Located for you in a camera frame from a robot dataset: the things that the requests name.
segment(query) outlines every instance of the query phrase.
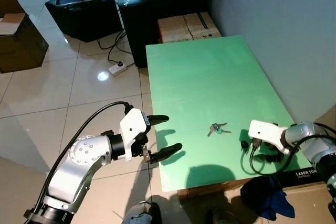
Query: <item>key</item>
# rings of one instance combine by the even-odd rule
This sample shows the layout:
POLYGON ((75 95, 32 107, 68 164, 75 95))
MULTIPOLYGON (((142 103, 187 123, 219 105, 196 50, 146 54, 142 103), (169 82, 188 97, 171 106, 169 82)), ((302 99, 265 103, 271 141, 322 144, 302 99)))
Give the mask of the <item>key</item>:
POLYGON ((214 127, 211 125, 211 126, 210 126, 210 132, 208 133, 208 136, 210 136, 211 133, 214 132, 214 131, 216 131, 216 130, 215 130, 214 127))
POLYGON ((217 124, 217 123, 215 123, 216 124, 216 127, 217 127, 217 130, 216 130, 216 132, 218 133, 218 134, 221 134, 221 133, 232 133, 231 131, 225 131, 225 130, 223 130, 221 127, 222 126, 225 126, 227 123, 221 123, 221 124, 217 124))

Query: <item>power cord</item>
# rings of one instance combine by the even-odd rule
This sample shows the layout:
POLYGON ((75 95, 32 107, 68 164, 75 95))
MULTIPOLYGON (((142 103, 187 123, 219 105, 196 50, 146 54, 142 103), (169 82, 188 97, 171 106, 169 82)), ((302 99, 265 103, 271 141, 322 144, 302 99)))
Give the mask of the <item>power cord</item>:
POLYGON ((336 135, 336 130, 334 130, 333 128, 331 128, 331 127, 329 127, 329 126, 327 126, 327 125, 325 125, 323 123, 314 123, 314 124, 316 124, 316 125, 318 125, 318 126, 320 126, 322 128, 325 128, 325 129, 331 131, 332 133, 334 133, 334 135, 336 135))
POLYGON ((58 158, 56 159, 54 165, 52 166, 52 168, 50 169, 50 172, 46 178, 46 181, 43 184, 42 190, 40 192, 40 195, 38 196, 35 208, 33 210, 34 214, 37 214, 38 211, 40 211, 42 205, 43 205, 43 199, 45 197, 45 195, 47 194, 48 191, 48 187, 49 184, 51 182, 51 179, 53 177, 53 175, 55 174, 55 171, 58 167, 58 165, 60 164, 61 160, 63 159, 63 157, 65 156, 65 154, 68 152, 68 150, 71 148, 71 146, 75 143, 76 139, 78 138, 79 134, 84 130, 84 128, 92 121, 92 119, 94 119, 98 114, 100 114, 101 112, 103 112, 104 110, 115 106, 115 105, 119 105, 119 104, 123 104, 125 106, 125 113, 128 113, 130 111, 130 109, 132 108, 132 106, 128 103, 128 102, 112 102, 102 108, 100 108, 99 110, 97 110, 94 114, 92 114, 86 121, 85 123, 79 128, 79 130, 76 132, 76 134, 72 137, 72 139, 70 140, 70 142, 67 144, 67 146, 64 148, 64 150, 61 152, 61 154, 58 156, 58 158))
POLYGON ((121 52, 125 52, 125 53, 127 53, 127 54, 132 54, 131 52, 125 51, 125 50, 121 49, 120 47, 118 47, 118 43, 119 43, 119 42, 122 40, 122 38, 124 38, 125 36, 126 36, 126 32, 125 32, 125 28, 124 28, 124 29, 122 29, 122 30, 117 34, 117 36, 116 36, 115 39, 114 39, 114 44, 113 44, 112 46, 110 46, 110 47, 102 47, 102 46, 101 46, 101 43, 100 43, 100 40, 97 39, 97 43, 98 43, 98 46, 99 46, 100 49, 102 49, 102 50, 107 50, 107 49, 109 49, 109 54, 108 54, 108 56, 107 56, 107 60, 108 60, 110 63, 115 63, 115 64, 119 63, 119 61, 110 59, 111 52, 112 52, 112 50, 113 50, 114 47, 118 48, 118 50, 120 50, 121 52))
POLYGON ((250 154, 250 167, 251 169, 256 173, 256 174, 259 174, 259 175, 262 175, 262 176, 272 176, 272 175, 277 175, 279 173, 282 173, 284 170, 286 170, 290 164, 290 162, 292 161, 295 153, 297 152, 297 150, 299 149, 299 146, 309 140, 309 139, 312 139, 312 138, 316 138, 316 137, 319 137, 319 138, 328 138, 330 140, 333 140, 336 142, 336 138, 335 137, 332 137, 332 136, 329 136, 329 135, 319 135, 319 134, 316 134, 316 135, 311 135, 311 136, 306 136, 304 137, 303 139, 301 139, 298 143, 296 143, 296 145, 293 147, 293 149, 291 150, 289 156, 288 156, 288 159, 286 160, 285 164, 283 165, 282 168, 280 168, 279 170, 277 170, 275 173, 270 173, 270 174, 264 174, 264 173, 261 173, 259 171, 257 171, 254 166, 253 166, 253 155, 254 155, 254 152, 256 151, 256 149, 261 145, 261 142, 262 140, 260 139, 256 139, 254 138, 252 140, 252 151, 251 151, 251 154, 250 154))

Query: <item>speaker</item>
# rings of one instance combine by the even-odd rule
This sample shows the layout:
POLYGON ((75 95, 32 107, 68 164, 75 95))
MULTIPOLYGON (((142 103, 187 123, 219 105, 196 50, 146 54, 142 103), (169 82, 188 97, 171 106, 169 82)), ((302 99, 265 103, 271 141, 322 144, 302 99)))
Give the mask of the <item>speaker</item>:
MULTIPOLYGON (((59 4, 77 1, 60 0, 59 4)), ((56 5, 56 0, 50 0, 45 5, 64 34, 84 42, 122 30, 114 0, 95 0, 72 7, 59 7, 56 5)))

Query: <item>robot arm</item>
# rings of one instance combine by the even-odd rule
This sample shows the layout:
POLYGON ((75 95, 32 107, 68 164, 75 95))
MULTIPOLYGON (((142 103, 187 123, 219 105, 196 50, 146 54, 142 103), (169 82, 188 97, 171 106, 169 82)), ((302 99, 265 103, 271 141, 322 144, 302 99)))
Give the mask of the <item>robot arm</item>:
POLYGON ((152 154, 146 148, 151 125, 165 122, 167 116, 146 116, 131 108, 120 122, 119 134, 106 131, 100 136, 83 136, 73 143, 65 160, 54 173, 39 212, 27 210, 26 223, 69 224, 79 209, 95 172, 112 160, 144 156, 147 163, 169 158, 182 148, 175 144, 152 154))
POLYGON ((329 210, 336 220, 336 139, 330 137, 325 128, 314 123, 301 123, 285 128, 253 120, 248 135, 253 139, 250 163, 254 150, 262 141, 274 145, 282 153, 290 156, 300 145, 300 150, 327 184, 327 189, 333 198, 329 210))

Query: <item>green table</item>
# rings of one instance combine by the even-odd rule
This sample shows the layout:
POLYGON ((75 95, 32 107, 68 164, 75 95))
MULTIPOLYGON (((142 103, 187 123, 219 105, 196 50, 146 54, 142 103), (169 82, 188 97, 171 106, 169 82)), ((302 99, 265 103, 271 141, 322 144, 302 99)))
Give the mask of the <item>green table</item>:
MULTIPOLYGON (((181 151, 160 163, 162 190, 256 176, 249 155, 240 148, 240 141, 251 142, 251 120, 279 126, 293 120, 242 37, 149 45, 146 51, 153 114, 170 117, 155 127, 158 149, 183 144, 181 151), (213 123, 227 123, 225 129, 232 134, 208 137, 213 123)), ((260 152, 270 151, 262 145, 260 152)), ((282 164, 255 166, 272 173, 282 164)), ((298 153, 288 170, 309 166, 298 153)))

